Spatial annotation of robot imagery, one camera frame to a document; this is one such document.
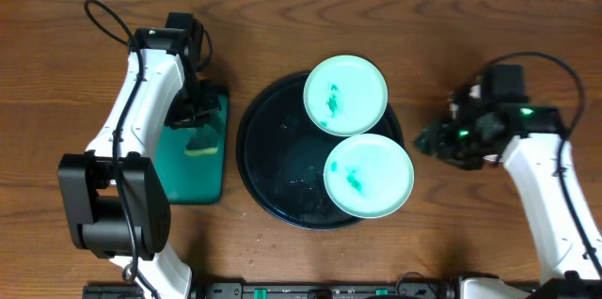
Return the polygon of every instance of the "black tray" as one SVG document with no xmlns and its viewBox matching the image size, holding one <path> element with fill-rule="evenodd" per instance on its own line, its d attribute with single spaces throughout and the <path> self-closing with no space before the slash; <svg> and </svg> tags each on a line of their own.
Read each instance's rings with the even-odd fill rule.
<svg viewBox="0 0 602 299">
<path fill-rule="evenodd" d="M 309 72 L 281 79 L 246 109 L 236 138 L 236 161 L 246 189 L 274 217 L 300 228 L 343 228 L 361 219 L 330 200 L 324 165 L 345 137 L 327 134 L 309 119 L 303 87 Z M 390 106 L 367 131 L 402 147 L 404 138 Z"/>
</svg>

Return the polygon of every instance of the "green clip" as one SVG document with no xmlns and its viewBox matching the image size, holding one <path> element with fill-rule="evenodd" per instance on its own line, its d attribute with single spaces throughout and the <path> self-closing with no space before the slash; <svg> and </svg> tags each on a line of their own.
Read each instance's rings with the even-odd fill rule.
<svg viewBox="0 0 602 299">
<path fill-rule="evenodd" d="M 265 289 L 256 289 L 254 299 L 267 299 L 267 290 Z"/>
</svg>

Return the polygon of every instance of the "green cutting board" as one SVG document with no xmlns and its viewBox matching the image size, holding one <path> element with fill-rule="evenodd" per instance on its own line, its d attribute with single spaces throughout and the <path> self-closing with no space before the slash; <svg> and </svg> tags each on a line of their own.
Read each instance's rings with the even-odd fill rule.
<svg viewBox="0 0 602 299">
<path fill-rule="evenodd" d="M 228 124 L 228 97 L 219 95 L 222 110 L 212 114 L 209 125 L 219 136 L 217 153 L 188 156 L 184 153 L 192 132 L 165 127 L 159 137 L 154 167 L 171 204 L 209 205 L 222 193 L 224 148 Z"/>
</svg>

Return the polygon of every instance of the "wood grain surface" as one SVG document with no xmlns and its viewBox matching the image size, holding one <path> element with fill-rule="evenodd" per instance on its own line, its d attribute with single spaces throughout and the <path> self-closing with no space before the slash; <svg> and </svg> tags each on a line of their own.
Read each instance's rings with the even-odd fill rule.
<svg viewBox="0 0 602 299">
<path fill-rule="evenodd" d="M 126 70 L 124 48 L 87 19 L 84 0 L 0 0 L 0 297 L 77 298 L 120 271 L 77 250 L 56 180 L 66 152 L 103 125 Z M 483 271 L 535 280 L 539 266 L 508 174 L 465 172 L 409 145 L 448 92 L 487 60 L 536 50 L 581 74 L 588 109 L 572 140 L 581 186 L 602 221 L 602 0 L 102 0 L 132 28 L 191 11 L 214 40 L 207 75 L 230 87 L 224 195 L 173 206 L 170 241 L 205 279 L 395 281 Z M 99 18 L 109 23 L 108 18 Z M 280 77 L 332 55 L 362 55 L 383 72 L 416 171 L 395 214 L 335 231 L 293 228 L 246 191 L 235 136 L 250 101 Z M 554 66 L 517 60 L 536 102 L 576 104 Z"/>
</svg>

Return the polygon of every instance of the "sponge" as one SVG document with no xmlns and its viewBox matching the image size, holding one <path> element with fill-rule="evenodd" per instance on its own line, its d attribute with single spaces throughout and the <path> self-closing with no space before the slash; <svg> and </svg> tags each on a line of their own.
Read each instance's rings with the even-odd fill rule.
<svg viewBox="0 0 602 299">
<path fill-rule="evenodd" d="M 217 130 L 210 125 L 203 125 L 198 128 L 190 129 L 192 135 L 186 144 L 184 153 L 187 156 L 199 156 L 203 154 L 216 154 L 219 144 Z"/>
</svg>

